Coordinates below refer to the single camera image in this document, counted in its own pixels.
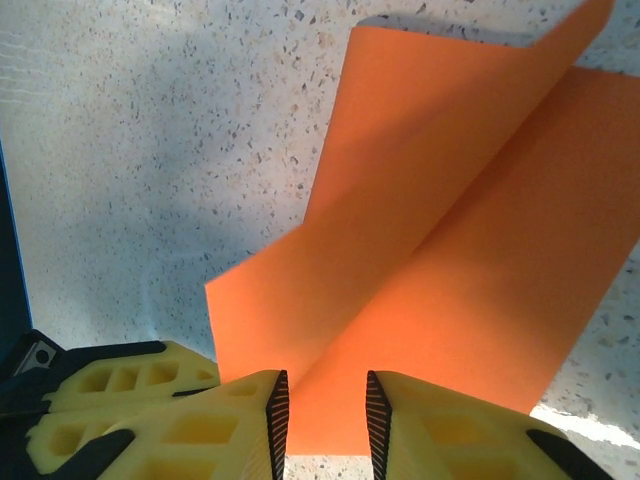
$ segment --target orange sheet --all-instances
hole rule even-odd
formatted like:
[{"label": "orange sheet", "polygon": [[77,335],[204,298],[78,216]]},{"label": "orange sheet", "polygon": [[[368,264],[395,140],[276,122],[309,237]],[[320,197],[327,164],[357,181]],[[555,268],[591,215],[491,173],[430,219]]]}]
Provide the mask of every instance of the orange sheet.
[{"label": "orange sheet", "polygon": [[640,233],[640,80],[354,29],[305,223],[206,286],[223,382],[290,374],[290,454],[367,454],[369,369],[528,412]]}]

